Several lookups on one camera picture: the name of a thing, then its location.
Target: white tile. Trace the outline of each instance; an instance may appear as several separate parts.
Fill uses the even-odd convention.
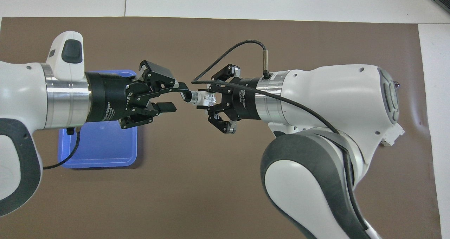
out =
[[[127,0],[126,16],[450,23],[432,0]]]
[[[124,16],[125,0],[0,0],[0,17]]]
[[[450,24],[419,25],[442,238],[450,238]]]

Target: blue container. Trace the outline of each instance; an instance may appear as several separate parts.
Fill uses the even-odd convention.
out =
[[[97,71],[119,74],[122,77],[136,75],[131,70]],[[59,130],[58,161],[69,156],[77,141],[77,135],[67,135]],[[65,168],[122,167],[131,165],[137,156],[137,127],[122,129],[118,121],[87,122],[80,131],[80,144],[73,157],[62,166]]]

